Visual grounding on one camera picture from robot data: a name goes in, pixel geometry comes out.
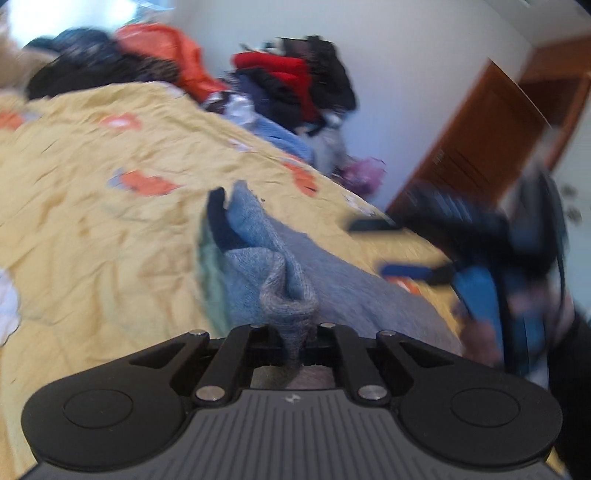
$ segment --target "logo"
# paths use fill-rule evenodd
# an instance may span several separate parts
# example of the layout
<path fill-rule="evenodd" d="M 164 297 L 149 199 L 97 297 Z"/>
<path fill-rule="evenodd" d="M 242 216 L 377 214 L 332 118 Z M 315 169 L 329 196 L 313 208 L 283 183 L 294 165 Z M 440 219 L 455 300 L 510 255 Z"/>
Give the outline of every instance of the logo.
<path fill-rule="evenodd" d="M 285 401 L 288 401 L 292 405 L 295 403 L 298 403 L 300 400 L 301 400 L 301 397 L 296 393 L 292 393 L 291 395 L 288 395 L 285 397 Z"/>

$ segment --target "orange garment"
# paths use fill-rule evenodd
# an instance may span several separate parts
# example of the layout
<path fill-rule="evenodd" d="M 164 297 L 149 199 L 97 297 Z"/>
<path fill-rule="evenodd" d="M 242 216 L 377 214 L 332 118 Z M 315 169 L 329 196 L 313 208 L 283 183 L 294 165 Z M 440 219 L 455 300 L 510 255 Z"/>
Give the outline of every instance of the orange garment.
<path fill-rule="evenodd" d="M 115 38 L 127 52 L 174 61 L 181 72 L 177 86 L 198 102 L 212 93 L 228 90 L 203 67 L 201 47 L 176 28 L 160 23 L 132 24 L 117 30 Z"/>

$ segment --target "white wall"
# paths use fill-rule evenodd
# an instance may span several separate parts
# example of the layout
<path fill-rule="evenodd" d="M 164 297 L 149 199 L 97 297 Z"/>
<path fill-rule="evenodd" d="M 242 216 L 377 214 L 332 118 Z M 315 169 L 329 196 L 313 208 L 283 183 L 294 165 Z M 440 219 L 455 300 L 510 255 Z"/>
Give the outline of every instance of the white wall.
<path fill-rule="evenodd" d="M 388 206 L 488 58 L 517 77 L 531 46 L 481 0 L 172 0 L 176 24 L 228 69 L 239 43 L 322 35 L 359 98 L 344 136 L 352 155 L 387 164 L 372 203 Z"/>
<path fill-rule="evenodd" d="M 558 187 L 569 184 L 575 187 L 575 198 L 563 196 L 566 209 L 575 208 L 581 213 L 582 222 L 567 220 L 569 253 L 566 258 L 566 280 L 570 292 L 587 314 L 591 314 L 591 101 L 579 121 L 577 131 L 569 142 L 560 164 L 554 171 Z"/>

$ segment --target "ribbed gray surface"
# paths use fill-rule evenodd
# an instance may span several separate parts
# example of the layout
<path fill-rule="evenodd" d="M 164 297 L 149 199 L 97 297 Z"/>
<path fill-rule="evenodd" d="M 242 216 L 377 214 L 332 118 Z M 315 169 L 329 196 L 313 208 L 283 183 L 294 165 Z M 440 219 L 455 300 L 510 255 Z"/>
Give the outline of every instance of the ribbed gray surface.
<path fill-rule="evenodd" d="M 169 450 L 135 467 L 69 472 L 42 464 L 27 480 L 557 480 L 539 463 L 485 473 L 446 465 L 415 447 L 383 409 L 341 390 L 246 390 L 229 407 L 197 413 Z"/>

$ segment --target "white fabric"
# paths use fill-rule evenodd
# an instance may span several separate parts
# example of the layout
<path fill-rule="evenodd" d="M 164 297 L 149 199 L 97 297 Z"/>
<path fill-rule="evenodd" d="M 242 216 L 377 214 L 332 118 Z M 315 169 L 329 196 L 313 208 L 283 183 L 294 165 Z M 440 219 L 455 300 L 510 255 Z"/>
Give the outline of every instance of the white fabric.
<path fill-rule="evenodd" d="M 21 323 L 18 315 L 18 293 L 8 273 L 0 269 L 0 346 Z"/>

